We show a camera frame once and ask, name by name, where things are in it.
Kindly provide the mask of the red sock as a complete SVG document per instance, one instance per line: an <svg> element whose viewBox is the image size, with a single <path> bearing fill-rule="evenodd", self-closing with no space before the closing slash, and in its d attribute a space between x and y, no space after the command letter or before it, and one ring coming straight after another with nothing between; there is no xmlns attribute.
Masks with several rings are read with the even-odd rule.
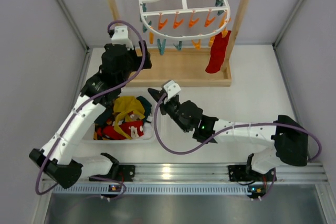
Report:
<svg viewBox="0 0 336 224"><path fill-rule="evenodd" d="M219 33L215 36L210 50L210 59L205 69L206 73L214 74L221 70L231 32L231 30L226 30L224 35Z"/></svg>

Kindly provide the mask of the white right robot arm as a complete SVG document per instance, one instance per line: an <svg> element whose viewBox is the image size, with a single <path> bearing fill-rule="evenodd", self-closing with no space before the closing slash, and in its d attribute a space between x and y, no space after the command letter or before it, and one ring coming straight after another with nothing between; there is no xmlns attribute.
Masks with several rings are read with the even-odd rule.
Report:
<svg viewBox="0 0 336 224"><path fill-rule="evenodd" d="M263 146L264 150L247 157L246 174L264 175L281 166L306 166L308 135L305 129L287 115L279 115L271 123L237 123L204 115L192 101L179 102L178 97L160 105L183 132L192 132L199 143L243 143Z"/></svg>

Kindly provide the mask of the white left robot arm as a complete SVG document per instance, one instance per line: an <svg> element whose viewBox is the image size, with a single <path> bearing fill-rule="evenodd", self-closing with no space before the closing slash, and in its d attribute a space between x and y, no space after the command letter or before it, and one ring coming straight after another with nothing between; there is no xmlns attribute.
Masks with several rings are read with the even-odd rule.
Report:
<svg viewBox="0 0 336 224"><path fill-rule="evenodd" d="M34 148L29 158L57 185L72 187L84 177L114 179L119 162L108 153L74 160L74 152L85 133L142 69L152 67L146 42L139 42L141 56L125 43L106 44L102 63L81 89L74 108L47 144Z"/></svg>

